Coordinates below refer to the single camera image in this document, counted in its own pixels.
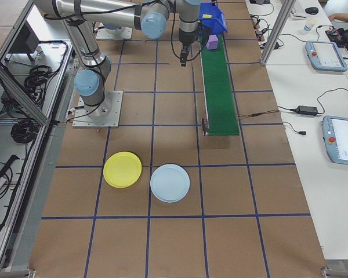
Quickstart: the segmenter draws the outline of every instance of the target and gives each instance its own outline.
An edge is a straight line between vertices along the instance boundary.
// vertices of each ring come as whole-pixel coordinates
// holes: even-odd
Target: green conveyor belt
[[[208,135],[239,135],[230,75],[224,54],[223,39],[218,35],[218,48],[201,52],[204,74]]]

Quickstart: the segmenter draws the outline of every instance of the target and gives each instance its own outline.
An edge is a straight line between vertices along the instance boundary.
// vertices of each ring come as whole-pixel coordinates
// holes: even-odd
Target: power adapter
[[[274,45],[273,49],[279,49],[282,45],[279,45],[278,42],[276,42],[276,44]],[[262,43],[261,45],[259,45],[260,49],[264,49],[266,47],[266,42]]]
[[[320,114],[318,113],[317,107],[313,107],[313,106],[300,105],[296,107],[295,109],[290,109],[290,111],[300,115],[308,115],[308,116],[317,116],[318,114]]]

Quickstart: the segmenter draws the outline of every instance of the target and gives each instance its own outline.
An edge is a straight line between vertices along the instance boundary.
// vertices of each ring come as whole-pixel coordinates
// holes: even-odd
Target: metal mounting plate
[[[97,33],[97,40],[100,41],[122,41],[124,39],[131,39],[132,38],[132,28],[129,27],[123,27],[124,29],[121,31],[116,31],[111,33],[108,33],[106,29],[99,29]]]
[[[122,104],[123,91],[111,91],[106,92],[112,102],[111,112],[107,116],[102,116],[98,119],[90,118],[89,116],[83,116],[82,118],[74,119],[72,126],[79,128],[96,128],[96,127],[118,127],[120,120],[121,104]],[[79,99],[78,106],[84,105],[82,99]],[[75,117],[85,115],[84,109],[76,110]]]

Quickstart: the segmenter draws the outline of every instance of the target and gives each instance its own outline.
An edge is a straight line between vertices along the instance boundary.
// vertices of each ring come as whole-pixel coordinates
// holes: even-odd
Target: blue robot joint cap
[[[79,72],[74,81],[78,93],[83,97],[89,97],[99,88],[99,76],[90,69]]]
[[[158,39],[165,31],[166,18],[160,13],[152,12],[145,15],[140,23],[142,32],[150,39]]]

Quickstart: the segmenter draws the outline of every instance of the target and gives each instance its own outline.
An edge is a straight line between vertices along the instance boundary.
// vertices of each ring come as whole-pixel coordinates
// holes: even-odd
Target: white table
[[[330,25],[317,0],[299,1],[304,8],[319,8],[315,16],[317,25]],[[263,17],[270,24],[281,8],[279,0],[272,0],[272,3],[275,5],[274,13]],[[248,7],[252,14],[271,11],[270,5],[248,4]],[[317,33],[314,30],[309,34],[301,31],[304,24],[304,20],[288,19],[282,33],[294,34],[304,41],[316,40]],[[327,29],[322,27],[318,30],[320,40],[327,41],[324,34]],[[348,89],[348,71],[318,72],[311,67],[303,42],[291,36],[281,38],[285,46],[273,51],[266,66],[277,104],[287,108],[315,106],[322,112],[316,98],[326,90],[337,87]],[[320,100],[326,109],[325,115],[348,117],[348,92],[330,92]],[[289,127],[286,128],[324,257],[348,259],[348,166],[330,162],[322,140],[322,117],[300,116],[289,112],[282,112],[281,116],[284,121],[292,123],[296,130],[307,131],[306,136],[301,136]]]

